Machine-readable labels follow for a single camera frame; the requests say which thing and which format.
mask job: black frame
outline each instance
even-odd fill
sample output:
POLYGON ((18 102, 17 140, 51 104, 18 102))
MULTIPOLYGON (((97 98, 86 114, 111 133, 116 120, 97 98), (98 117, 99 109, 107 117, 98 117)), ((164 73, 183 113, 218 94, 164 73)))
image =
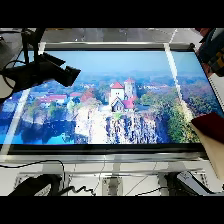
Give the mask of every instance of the black frame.
MULTIPOLYGON (((99 48, 74 49, 74 48, 47 48, 46 47, 44 51, 165 51, 165 49, 164 48, 152 49, 148 47, 145 47, 145 48, 102 48, 102 49, 99 49, 99 48)), ((195 53, 194 49, 192 48, 171 49, 171 51, 195 53)), ((102 154, 124 154, 124 153, 125 154, 136 154, 136 153, 137 154, 155 154, 155 153, 185 153, 185 152, 186 153, 204 152, 204 147, 201 143, 174 143, 174 144, 160 143, 160 144, 138 144, 138 145, 134 145, 134 144, 133 145, 130 145, 130 144, 114 144, 114 145, 113 144, 110 144, 110 145, 109 144, 95 144, 95 145, 92 145, 92 144, 73 144, 73 145, 12 144, 10 145, 8 155, 102 155, 102 154)))

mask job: brown object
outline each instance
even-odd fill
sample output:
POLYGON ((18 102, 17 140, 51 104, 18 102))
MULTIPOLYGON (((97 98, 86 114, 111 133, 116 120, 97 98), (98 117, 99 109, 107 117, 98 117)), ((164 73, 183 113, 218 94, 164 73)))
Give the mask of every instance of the brown object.
POLYGON ((191 127, 204 146, 217 178, 224 180, 224 144, 204 135, 193 124, 191 127))
POLYGON ((224 143, 224 119, 218 114, 212 112, 194 118, 191 123, 203 134, 224 143))

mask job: tv screen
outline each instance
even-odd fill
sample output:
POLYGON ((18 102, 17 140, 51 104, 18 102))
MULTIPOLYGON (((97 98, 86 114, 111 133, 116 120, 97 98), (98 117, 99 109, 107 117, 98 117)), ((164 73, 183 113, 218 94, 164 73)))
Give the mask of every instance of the tv screen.
POLYGON ((33 87, 13 138, 6 142, 22 93, 2 105, 1 144, 198 143, 192 118, 216 112, 219 102, 194 52, 47 51, 81 69, 71 87, 56 81, 33 87))

